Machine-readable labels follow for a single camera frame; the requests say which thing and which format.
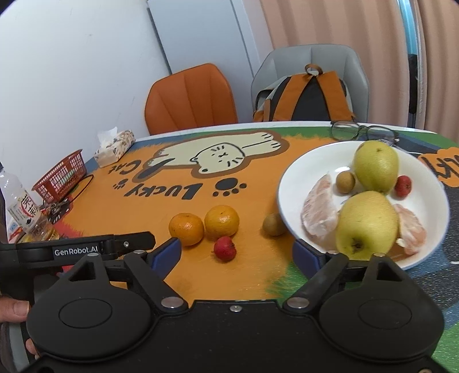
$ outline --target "blue gripper pad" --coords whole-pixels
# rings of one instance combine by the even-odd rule
[[[182,255],[182,244],[178,238],[171,238],[147,255],[150,268],[164,280],[177,265]]]
[[[312,278],[325,264],[325,254],[298,239],[292,248],[293,262],[306,278]]]

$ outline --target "red plastic basket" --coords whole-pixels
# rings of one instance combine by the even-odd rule
[[[86,174],[81,151],[82,149],[77,150],[56,164],[32,187],[32,190],[47,203],[62,200]]]

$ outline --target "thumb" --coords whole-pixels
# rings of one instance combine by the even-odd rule
[[[0,322],[23,322],[27,318],[30,304],[26,300],[0,298]]]

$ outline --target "eyeglasses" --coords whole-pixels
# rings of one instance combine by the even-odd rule
[[[367,127],[345,120],[331,122],[331,137],[337,141],[356,140],[359,135],[364,137],[363,140],[379,140],[389,146],[398,143],[398,133],[386,127],[378,125]]]

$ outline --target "screw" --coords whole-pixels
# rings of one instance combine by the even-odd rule
[[[242,307],[240,305],[232,305],[229,310],[231,312],[241,312],[242,311]]]
[[[166,308],[179,308],[183,305],[183,299],[179,297],[167,297],[161,301],[161,305]]]
[[[302,308],[306,308],[307,306],[309,306],[309,300],[302,297],[293,297],[287,299],[287,306],[289,306],[290,308],[296,308],[300,310]]]

